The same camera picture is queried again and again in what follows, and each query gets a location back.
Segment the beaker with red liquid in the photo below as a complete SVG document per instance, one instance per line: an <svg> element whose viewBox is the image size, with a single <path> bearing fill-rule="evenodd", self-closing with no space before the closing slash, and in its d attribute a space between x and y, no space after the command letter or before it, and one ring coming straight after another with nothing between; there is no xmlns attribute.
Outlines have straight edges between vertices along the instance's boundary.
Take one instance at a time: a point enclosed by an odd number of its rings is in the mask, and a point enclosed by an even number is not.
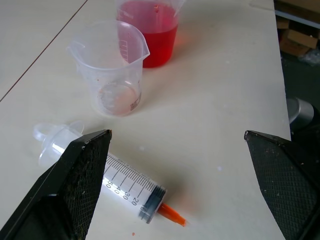
<svg viewBox="0 0 320 240"><path fill-rule="evenodd" d="M136 27L144 36L150 55L144 68L157 68L169 61L186 0L115 0L117 19Z"/></svg>

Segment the clear measuring beaker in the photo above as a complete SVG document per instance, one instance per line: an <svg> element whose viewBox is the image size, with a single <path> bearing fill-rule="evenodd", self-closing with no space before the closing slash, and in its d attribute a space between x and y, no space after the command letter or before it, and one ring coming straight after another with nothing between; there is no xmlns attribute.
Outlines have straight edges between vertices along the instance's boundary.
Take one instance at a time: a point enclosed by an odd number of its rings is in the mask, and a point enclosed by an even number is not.
<svg viewBox="0 0 320 240"><path fill-rule="evenodd" d="M101 114L125 116L138 106L143 61L150 51L136 27L119 20L99 21L73 37L66 49Z"/></svg>

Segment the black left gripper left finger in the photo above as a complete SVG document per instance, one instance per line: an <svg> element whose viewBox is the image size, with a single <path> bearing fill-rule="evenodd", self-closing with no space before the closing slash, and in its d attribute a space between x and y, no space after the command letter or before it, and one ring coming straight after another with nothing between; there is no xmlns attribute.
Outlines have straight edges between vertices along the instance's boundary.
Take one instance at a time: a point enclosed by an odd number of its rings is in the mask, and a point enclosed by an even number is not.
<svg viewBox="0 0 320 240"><path fill-rule="evenodd" d="M73 140L36 180L0 230L0 240L85 240L111 139L111 130L100 130Z"/></svg>

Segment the brown cardboard box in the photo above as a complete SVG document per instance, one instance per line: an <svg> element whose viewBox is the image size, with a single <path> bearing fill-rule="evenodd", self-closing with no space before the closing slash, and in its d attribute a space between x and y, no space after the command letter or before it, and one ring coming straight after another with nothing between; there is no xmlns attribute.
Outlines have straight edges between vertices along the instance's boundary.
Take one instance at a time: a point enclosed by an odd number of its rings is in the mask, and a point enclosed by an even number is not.
<svg viewBox="0 0 320 240"><path fill-rule="evenodd" d="M317 47L320 37L320 29L301 32L286 29L281 32L279 38L279 49L286 54L300 57Z"/></svg>

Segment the clear syringe with orange tip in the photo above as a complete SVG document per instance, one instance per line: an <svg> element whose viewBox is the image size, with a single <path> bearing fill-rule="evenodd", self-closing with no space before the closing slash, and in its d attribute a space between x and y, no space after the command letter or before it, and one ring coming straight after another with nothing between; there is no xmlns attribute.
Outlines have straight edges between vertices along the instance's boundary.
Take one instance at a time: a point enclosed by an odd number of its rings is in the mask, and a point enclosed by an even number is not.
<svg viewBox="0 0 320 240"><path fill-rule="evenodd" d="M33 127L33 137L42 143L38 163L49 167L61 157L67 146L83 135L84 123L55 125L39 123ZM156 214L183 227L187 221L173 208L164 203L167 190L140 173L115 155L108 153L102 180L102 191L131 210L147 224Z"/></svg>

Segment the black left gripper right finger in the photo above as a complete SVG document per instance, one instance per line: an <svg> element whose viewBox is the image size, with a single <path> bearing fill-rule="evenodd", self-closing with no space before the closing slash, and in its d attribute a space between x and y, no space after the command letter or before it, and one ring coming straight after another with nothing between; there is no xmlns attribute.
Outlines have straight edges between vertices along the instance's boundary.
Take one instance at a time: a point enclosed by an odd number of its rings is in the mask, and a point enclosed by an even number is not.
<svg viewBox="0 0 320 240"><path fill-rule="evenodd" d="M247 130L244 140L285 240L320 240L320 158L275 135Z"/></svg>

